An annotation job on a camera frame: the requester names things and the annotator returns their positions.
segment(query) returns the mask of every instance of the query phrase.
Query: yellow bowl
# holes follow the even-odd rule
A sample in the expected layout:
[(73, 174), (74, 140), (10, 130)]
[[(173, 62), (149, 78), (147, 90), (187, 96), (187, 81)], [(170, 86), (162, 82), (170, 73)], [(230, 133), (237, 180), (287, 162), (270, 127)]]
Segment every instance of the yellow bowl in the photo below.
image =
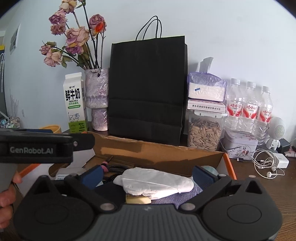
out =
[(39, 129), (46, 129), (46, 130), (52, 130), (52, 132), (53, 133), (55, 133), (55, 134), (58, 134), (58, 133), (62, 133), (62, 131), (61, 131), (61, 127), (60, 126), (58, 126), (58, 125), (50, 125), (50, 126), (44, 126), (44, 127), (41, 127), (41, 128), (39, 128)]

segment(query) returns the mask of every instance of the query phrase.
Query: vase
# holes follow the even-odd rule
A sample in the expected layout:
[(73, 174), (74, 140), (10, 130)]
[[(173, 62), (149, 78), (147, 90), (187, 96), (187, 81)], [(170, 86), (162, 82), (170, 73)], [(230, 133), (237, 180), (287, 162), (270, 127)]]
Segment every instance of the vase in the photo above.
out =
[(108, 68), (85, 71), (85, 104), (88, 108), (108, 107), (108, 74)]
[(107, 108), (91, 109), (91, 124), (96, 131), (107, 131)]

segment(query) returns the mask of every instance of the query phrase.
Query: milk carton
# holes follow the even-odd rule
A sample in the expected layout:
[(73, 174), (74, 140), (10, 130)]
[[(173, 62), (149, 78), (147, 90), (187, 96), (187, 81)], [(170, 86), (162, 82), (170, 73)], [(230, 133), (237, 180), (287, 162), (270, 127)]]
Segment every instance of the milk carton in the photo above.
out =
[(87, 131), (87, 114), (82, 73), (66, 74), (64, 97), (70, 133)]

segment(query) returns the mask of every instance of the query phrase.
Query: green label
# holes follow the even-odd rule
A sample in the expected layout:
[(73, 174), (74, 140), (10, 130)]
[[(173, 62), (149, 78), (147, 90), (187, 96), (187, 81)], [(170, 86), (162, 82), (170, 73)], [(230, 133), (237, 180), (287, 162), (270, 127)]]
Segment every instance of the green label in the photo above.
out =
[(68, 106), (68, 109), (75, 109), (75, 108), (79, 108), (81, 105), (72, 105), (72, 106)]
[(87, 131), (87, 123), (86, 121), (76, 121), (69, 123), (70, 133), (78, 133)]

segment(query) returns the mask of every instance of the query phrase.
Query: yellow object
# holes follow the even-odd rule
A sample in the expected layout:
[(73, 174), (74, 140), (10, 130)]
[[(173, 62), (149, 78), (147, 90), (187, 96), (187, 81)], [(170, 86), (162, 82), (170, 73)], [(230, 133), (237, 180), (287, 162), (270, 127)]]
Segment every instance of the yellow object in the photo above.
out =
[(133, 196), (131, 194), (126, 194), (127, 204), (150, 204), (151, 199), (143, 195)]
[(55, 133), (55, 134), (60, 134), (60, 133), (62, 133), (62, 131), (61, 131), (61, 127), (60, 126), (58, 126), (58, 125), (50, 125), (50, 126), (44, 126), (44, 127), (41, 127), (41, 128), (39, 128), (39, 129), (49, 129), (49, 130), (52, 130), (52, 132), (53, 133)]

